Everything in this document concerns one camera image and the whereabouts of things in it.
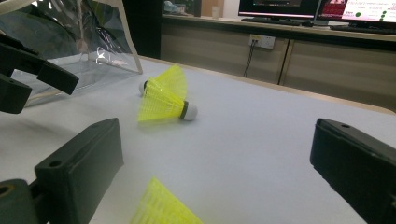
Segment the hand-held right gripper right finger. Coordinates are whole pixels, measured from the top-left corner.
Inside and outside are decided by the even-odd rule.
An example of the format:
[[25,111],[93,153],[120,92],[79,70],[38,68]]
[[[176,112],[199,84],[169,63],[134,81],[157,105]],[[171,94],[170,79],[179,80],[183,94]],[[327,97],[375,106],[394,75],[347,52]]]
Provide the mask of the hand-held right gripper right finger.
[[367,224],[396,224],[396,148],[318,119],[310,163]]

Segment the white table cover sheet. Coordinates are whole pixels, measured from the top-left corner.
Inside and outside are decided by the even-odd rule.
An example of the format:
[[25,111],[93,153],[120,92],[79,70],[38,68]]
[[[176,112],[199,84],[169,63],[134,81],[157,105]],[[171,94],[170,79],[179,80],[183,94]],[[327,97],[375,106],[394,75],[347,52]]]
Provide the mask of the white table cover sheet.
[[337,120],[396,147],[396,114],[192,67],[185,74],[194,121],[138,122],[141,76],[0,113],[0,181],[33,180],[54,150],[116,118],[124,164],[92,224],[129,224],[152,178],[205,224],[364,224],[310,164],[315,124]]

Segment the yellow shuttlecock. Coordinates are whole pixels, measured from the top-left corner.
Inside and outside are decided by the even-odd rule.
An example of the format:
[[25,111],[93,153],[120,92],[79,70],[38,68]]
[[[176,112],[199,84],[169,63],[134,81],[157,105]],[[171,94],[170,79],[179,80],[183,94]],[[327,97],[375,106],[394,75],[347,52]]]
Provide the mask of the yellow shuttlecock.
[[146,82],[141,105],[137,115],[138,121],[157,119],[195,120],[198,115],[196,105],[173,93],[169,88],[150,78]]
[[185,99],[187,96],[187,81],[180,66],[174,64],[156,77],[155,80],[176,96]]
[[204,224],[155,176],[150,179],[130,224]]

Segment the black keyboard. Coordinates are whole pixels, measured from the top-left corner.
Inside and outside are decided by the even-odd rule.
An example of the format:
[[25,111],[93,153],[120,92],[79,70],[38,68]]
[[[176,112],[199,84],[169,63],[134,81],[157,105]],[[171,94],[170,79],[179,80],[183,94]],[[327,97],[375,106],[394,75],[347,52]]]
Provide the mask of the black keyboard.
[[312,27],[314,25],[311,21],[292,21],[289,19],[276,19],[276,18],[243,18],[241,21],[244,22],[256,22],[256,23],[268,23],[268,24],[279,24],[279,25],[289,25],[289,26],[306,26]]
[[379,34],[379,35],[396,35],[396,29],[382,29],[377,27],[354,27],[348,25],[331,25],[330,29],[333,31]]

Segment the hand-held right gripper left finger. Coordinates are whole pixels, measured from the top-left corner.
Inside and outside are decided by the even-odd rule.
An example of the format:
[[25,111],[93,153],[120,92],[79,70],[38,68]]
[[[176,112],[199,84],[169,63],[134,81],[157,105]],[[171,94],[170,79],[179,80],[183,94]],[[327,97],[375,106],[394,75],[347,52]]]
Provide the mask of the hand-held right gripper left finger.
[[87,127],[35,167],[40,224],[89,224],[123,165],[119,120]]

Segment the beige wooden cabinet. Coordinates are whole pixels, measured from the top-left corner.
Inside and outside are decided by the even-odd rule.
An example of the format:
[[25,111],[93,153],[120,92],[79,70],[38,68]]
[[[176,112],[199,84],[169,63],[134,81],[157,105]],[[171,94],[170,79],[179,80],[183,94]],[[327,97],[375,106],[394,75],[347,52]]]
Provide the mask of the beige wooden cabinet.
[[[276,38],[272,49],[250,35]],[[162,18],[161,57],[396,113],[396,36],[211,18]]]

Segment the clear plastic bag beige trim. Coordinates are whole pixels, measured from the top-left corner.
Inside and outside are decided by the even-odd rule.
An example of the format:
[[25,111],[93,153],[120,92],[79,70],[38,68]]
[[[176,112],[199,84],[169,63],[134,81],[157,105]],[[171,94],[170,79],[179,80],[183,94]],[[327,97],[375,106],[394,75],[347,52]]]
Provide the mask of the clear plastic bag beige trim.
[[143,73],[121,0],[0,0],[0,35],[76,75],[75,95]]

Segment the computer monitor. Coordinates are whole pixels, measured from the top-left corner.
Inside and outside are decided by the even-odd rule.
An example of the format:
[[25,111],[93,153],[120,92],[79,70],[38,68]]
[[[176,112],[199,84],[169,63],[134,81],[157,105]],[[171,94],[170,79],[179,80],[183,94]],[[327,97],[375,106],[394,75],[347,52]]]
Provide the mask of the computer monitor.
[[320,0],[240,0],[238,15],[286,19],[313,19]]
[[396,0],[323,0],[317,18],[325,21],[396,23]]

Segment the blue-green bundle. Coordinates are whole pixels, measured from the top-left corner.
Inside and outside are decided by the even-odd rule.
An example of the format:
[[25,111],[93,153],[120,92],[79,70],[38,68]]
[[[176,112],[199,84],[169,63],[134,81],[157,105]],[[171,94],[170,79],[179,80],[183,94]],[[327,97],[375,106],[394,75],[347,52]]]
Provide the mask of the blue-green bundle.
[[163,13],[188,15],[193,11],[193,0],[163,0]]

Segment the white wall socket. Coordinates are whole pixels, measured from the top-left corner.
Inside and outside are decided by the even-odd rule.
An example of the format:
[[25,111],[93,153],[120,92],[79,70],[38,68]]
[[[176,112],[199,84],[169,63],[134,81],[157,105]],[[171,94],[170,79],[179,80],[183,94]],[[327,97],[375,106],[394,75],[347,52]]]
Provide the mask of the white wall socket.
[[249,45],[263,48],[263,49],[272,49],[275,45],[276,38],[274,36],[267,35],[250,35]]

